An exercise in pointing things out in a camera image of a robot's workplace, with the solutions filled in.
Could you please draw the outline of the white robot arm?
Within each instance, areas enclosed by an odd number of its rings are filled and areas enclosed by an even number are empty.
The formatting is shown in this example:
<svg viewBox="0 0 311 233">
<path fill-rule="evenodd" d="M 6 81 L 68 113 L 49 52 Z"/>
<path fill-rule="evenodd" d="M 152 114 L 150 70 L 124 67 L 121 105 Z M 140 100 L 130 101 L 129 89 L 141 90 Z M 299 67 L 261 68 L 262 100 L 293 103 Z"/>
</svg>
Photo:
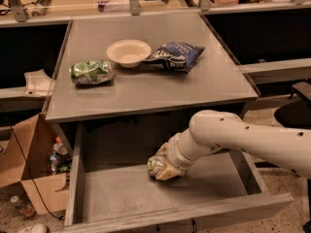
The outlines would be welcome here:
<svg viewBox="0 0 311 233">
<path fill-rule="evenodd" d="M 250 124 L 233 113 L 213 110 L 194 114 L 188 129 L 164 143 L 148 161 L 149 174 L 167 181 L 222 149 L 245 151 L 311 178 L 310 130 Z"/>
</svg>

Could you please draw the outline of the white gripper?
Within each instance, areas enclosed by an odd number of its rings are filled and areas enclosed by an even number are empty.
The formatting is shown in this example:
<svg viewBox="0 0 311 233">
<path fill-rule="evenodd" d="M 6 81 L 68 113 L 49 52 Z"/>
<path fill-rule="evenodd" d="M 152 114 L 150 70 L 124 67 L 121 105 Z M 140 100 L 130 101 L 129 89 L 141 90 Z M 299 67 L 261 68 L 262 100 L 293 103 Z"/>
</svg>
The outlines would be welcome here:
<svg viewBox="0 0 311 233">
<path fill-rule="evenodd" d="M 168 143 L 164 143 L 156 152 L 157 156 L 166 156 L 173 165 L 155 168 L 155 178 L 158 181 L 167 181 L 182 174 L 181 170 L 189 168 L 195 161 L 196 142 L 190 133 L 177 133 Z"/>
</svg>

